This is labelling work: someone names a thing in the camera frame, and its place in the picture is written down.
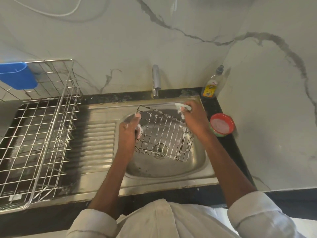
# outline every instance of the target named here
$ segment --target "wire basket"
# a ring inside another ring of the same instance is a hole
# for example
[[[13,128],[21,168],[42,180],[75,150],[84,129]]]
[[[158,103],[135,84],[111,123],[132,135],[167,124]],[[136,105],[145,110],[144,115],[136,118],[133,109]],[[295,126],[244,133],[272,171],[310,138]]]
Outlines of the wire basket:
[[[0,214],[55,197],[73,137],[81,91],[73,60],[27,62],[38,86],[15,90],[0,82],[0,101],[25,100],[0,143]]]
[[[186,124],[174,116],[146,106],[138,106],[141,113],[141,136],[135,149],[157,159],[188,160],[193,134]]]

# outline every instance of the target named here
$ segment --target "dish soap bottle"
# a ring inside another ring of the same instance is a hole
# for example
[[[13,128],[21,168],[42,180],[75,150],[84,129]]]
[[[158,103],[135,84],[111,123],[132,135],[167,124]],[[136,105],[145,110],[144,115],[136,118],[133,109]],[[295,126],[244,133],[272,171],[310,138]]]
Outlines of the dish soap bottle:
[[[204,98],[214,98],[216,97],[215,91],[217,87],[220,86],[220,82],[225,81],[222,73],[224,72],[224,66],[220,65],[216,73],[210,78],[210,80],[204,85],[203,89],[201,90],[201,96]]]

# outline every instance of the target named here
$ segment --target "white marble wall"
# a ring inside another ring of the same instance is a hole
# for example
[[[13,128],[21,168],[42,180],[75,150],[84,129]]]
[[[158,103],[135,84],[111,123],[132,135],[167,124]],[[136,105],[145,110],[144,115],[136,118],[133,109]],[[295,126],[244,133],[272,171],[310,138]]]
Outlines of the white marble wall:
[[[62,14],[78,0],[18,0]],[[82,0],[66,17],[0,0],[0,62],[73,58],[84,93],[202,86],[226,56],[253,0]]]
[[[218,100],[260,190],[317,187],[316,6],[256,0],[224,61]]]

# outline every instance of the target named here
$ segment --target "black granite countertop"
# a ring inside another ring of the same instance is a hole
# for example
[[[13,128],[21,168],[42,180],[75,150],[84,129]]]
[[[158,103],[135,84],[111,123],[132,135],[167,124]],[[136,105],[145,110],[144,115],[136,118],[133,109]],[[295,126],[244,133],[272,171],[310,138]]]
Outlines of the black granite countertop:
[[[168,89],[160,90],[160,99],[186,97],[199,95],[201,88]],[[82,104],[97,104],[111,102],[127,102],[135,100],[150,100],[151,91],[126,92],[117,94],[103,94],[84,96]],[[202,99],[202,103],[207,112],[208,119],[215,114],[221,113],[220,105],[217,99]],[[248,168],[242,158],[242,155],[236,145],[232,135],[218,138],[220,143],[226,149],[230,157],[245,176],[253,183]],[[141,195],[123,196],[119,198],[119,211],[122,214],[129,214],[138,208],[143,207],[157,199],[166,199],[167,201],[181,204],[200,204],[206,206],[225,206],[224,196],[219,185],[207,185],[192,188],[180,188],[175,190],[166,190],[152,192]],[[15,212],[0,216],[0,236],[25,236],[44,232],[58,231],[68,229],[76,216],[88,206],[89,202],[76,202],[50,207],[41,207],[27,209],[21,212]]]

